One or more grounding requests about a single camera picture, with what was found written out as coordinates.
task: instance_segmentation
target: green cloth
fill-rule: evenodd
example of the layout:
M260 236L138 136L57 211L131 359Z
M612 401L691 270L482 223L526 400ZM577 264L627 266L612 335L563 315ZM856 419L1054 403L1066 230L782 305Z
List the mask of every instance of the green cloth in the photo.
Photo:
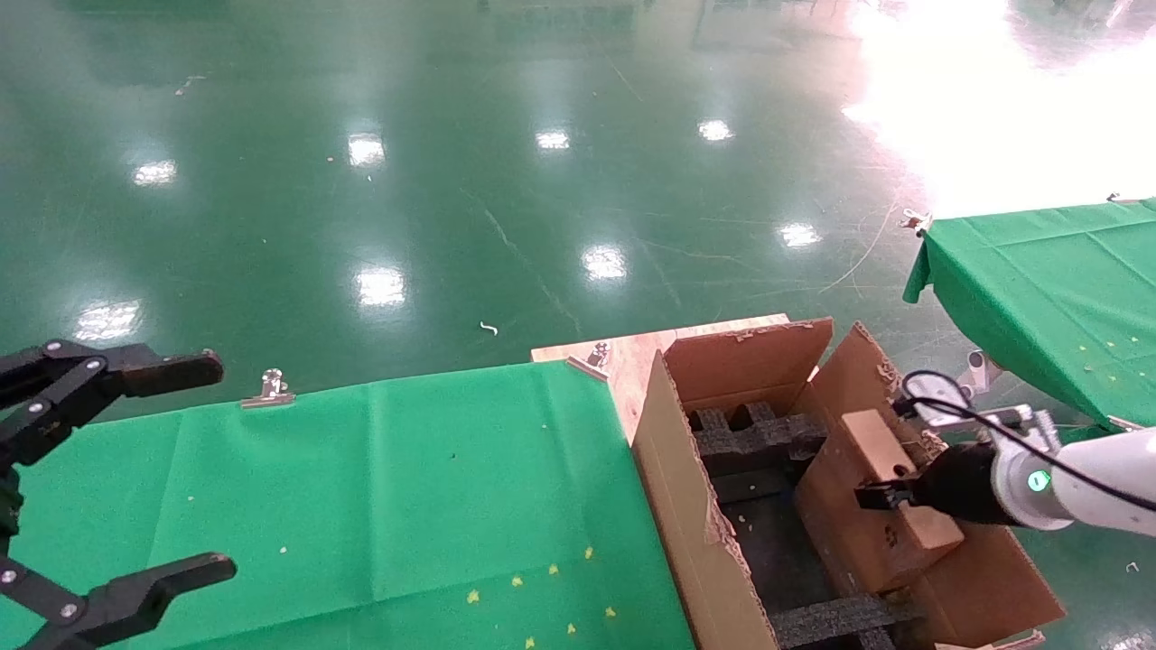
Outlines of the green cloth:
M13 556L75 591L237 562L134 649L694 648L609 391L564 362L95 424L22 487ZM0 648L37 621L0 600Z
M935 221L904 300L927 285L1024 382L1156 424L1156 199Z

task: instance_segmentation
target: cardboard box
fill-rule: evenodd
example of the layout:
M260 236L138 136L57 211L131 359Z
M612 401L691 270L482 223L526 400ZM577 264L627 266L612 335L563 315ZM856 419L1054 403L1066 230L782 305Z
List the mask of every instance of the cardboard box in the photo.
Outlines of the cardboard box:
M899 375L860 324L812 377L831 337L831 320L817 319L680 337L654 357L633 452L702 650L772 650L778 644L734 529L719 509L687 413L766 401L779 415L806 413L832 435L846 435L844 414L874 411L913 464L922 466L933 457L919 433L891 412L888 399ZM853 563L844 567L843 553L831 545L842 534L840 522L828 520L824 504L808 502L802 493L800 498L799 515L832 578L854 575ZM881 516L895 518L896 526L910 525L897 514ZM951 548L901 581L927 614L932 641L979 647L1064 615L1010 531L957 526L962 541L953 542L950 531L939 529L947 535L940 542ZM832 583L840 592L861 589L861 581Z

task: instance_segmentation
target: cable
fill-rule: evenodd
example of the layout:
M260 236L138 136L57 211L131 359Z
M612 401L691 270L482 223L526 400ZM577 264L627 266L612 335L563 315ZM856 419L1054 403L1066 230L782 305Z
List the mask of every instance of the cable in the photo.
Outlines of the cable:
M909 372L906 376L903 377L902 382L903 392L910 396L911 391L907 390L907 382L910 382L912 377L920 377L920 376L939 377L941 379L950 382L950 384L958 390L959 397L963 398L964 404L966 404L969 407L971 406L971 400L963 394L962 390L959 390L958 382L956 382L955 379L948 377L942 372L936 372L934 370L916 370L913 372ZM1036 458L1044 460L1045 463L1057 467L1058 470L1067 473L1068 475L1074 477L1088 483L1089 486L1103 492L1104 494L1107 494L1109 496L1114 496L1116 498L1119 498L1120 501L1128 503L1129 505L1135 505L1136 508L1148 510L1149 512L1156 512L1156 502L1149 501L1142 496L1136 496L1134 494L1124 492L1119 488L1114 488L1107 483L1103 483L1097 479L1089 477L1088 474L1084 474L1080 470L1076 470L1075 467L1068 465L1067 463L1064 463L1062 460L1055 458L1054 456L1048 456L1047 453L1044 453L1043 451L1036 449L1035 446L1031 446L1030 444L1025 443L1023 440L1020 438L1018 435L1015 434L1015 431L1008 429L1001 422L990 420L986 416L976 413L971 408L964 408L957 404L951 404L950 401L944 401L942 399L935 399L932 397L910 397L907 398L907 401L911 404L926 404L927 406L931 406L932 408L939 411L940 413L947 415L955 415L957 418L966 418L969 420L976 420L977 422L981 422L983 424L987 426L987 428L999 431L1002 436L1007 437L1015 444L1023 448L1024 451L1027 451L1028 453L1031 453Z

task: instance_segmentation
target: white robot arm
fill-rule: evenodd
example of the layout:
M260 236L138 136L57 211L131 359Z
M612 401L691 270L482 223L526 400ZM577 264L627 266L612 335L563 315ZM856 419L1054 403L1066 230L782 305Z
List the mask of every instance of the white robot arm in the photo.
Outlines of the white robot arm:
M1052 531L1079 520L1156 537L1156 427L1061 445L1046 411L971 412L959 385L936 372L912 372L903 385L899 411L938 433L978 427L980 442L948 448L916 475L861 487L861 507L906 500L978 523Z

